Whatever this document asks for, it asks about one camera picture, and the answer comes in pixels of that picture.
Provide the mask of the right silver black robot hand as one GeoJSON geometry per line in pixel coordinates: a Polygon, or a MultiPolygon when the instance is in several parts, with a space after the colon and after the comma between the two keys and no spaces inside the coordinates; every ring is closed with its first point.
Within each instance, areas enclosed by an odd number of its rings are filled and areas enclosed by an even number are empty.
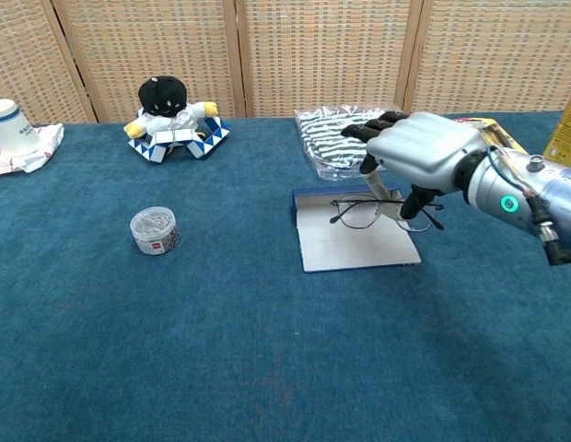
{"type": "Polygon", "coordinates": [[[345,126],[341,135],[366,144],[360,172],[377,197],[378,213],[394,221],[415,218],[437,197],[467,194],[473,172],[486,157],[478,129],[426,111],[387,111],[345,126]],[[410,194],[393,196],[377,173],[379,166],[408,180],[410,194]]]}

